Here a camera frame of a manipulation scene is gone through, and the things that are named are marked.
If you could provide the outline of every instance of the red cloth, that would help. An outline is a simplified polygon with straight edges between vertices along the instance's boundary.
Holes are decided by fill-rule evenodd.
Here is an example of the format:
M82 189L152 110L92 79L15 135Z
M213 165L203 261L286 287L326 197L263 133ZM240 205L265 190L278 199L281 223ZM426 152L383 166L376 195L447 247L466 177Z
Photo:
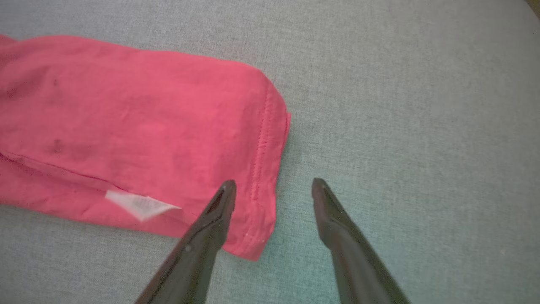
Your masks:
M275 223L290 115L248 65L91 39L0 36L0 202L181 237L227 179L224 249L256 260ZM121 189L182 209L140 222Z

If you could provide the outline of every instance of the seam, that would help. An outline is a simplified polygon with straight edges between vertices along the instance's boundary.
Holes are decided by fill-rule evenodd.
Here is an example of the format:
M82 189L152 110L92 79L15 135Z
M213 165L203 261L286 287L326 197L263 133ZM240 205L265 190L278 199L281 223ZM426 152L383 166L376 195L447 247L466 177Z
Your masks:
M255 161L253 163L253 174L252 174L252 180L251 180L251 192L249 195L249 200L251 202L254 202L256 205L259 205L259 202L256 201L258 199L258 191L259 191L259 178L261 176L262 172L262 158L264 156L264 150L266 148L266 143L268 141L268 128L265 130L266 122L267 120L270 120L271 117L268 119L266 118L268 114L268 104L269 104L269 96L270 96L270 80L266 79L266 93L265 93L265 104L262 109L262 118L261 118L261 125L259 127L259 137L257 140L257 147L255 151ZM246 242L244 246L241 246L237 250L235 250L235 254L237 255L244 255L249 248L251 248L253 243L253 221L254 216L249 217L247 229L246 229Z

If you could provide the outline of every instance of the clothing label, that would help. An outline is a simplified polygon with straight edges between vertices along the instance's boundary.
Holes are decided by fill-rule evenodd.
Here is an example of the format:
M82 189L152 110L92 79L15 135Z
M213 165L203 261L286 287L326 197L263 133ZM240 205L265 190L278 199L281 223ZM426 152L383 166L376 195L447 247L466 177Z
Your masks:
M149 196L140 196L120 191L108 190L105 198L124 208L139 221L149 220L167 210L181 209L180 207L158 201Z

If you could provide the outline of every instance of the stitching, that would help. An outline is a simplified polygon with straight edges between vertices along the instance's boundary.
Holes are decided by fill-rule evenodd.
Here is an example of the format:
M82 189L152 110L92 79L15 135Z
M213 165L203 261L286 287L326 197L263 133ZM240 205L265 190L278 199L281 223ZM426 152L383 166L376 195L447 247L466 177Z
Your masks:
M265 122L266 122L266 115L267 115L267 112L268 112L268 104L269 104L269 95L270 95L270 80L266 79L266 93L265 93L265 105L262 109L262 119L261 119L261 125L260 125L260 128L259 128L259 138L257 140L257 148L256 148L256 152L255 152L255 162L253 163L253 174L252 174L252 180L251 180L251 193L250 193L250 196L249 196L249 200L252 201L252 202L255 202L256 199L258 199L258 197L256 196L257 192L259 191L259 184L258 184L258 179L261 175L261 168L262 168L262 157L264 155L264 148L266 147L266 145L263 145L263 143L266 143L267 142L267 138L265 138L265 141L263 142L262 138L263 138L263 130L265 128ZM254 220L254 217L251 216L250 219L249 219L249 222L248 222L248 225L247 225L247 230L246 230L246 235L244 235L244 237L248 237L247 238L247 242L246 242L246 245L243 246L243 248L239 248L238 250L235 250L235 253L237 255L243 255L244 253L246 253L248 251L248 249L251 247L252 243L253 243L253 233L250 235L249 233L252 232L253 230L253 220Z

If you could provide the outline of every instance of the gray fabric surface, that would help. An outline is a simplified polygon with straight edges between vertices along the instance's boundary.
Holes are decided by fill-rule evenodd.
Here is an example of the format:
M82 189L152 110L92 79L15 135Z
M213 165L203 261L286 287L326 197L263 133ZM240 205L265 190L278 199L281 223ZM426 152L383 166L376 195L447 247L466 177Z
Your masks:
M242 61L292 112L275 232L208 303L337 303L325 178L413 303L540 298L540 22L518 0L1 0L0 32ZM130 303L173 239L0 207L0 303Z

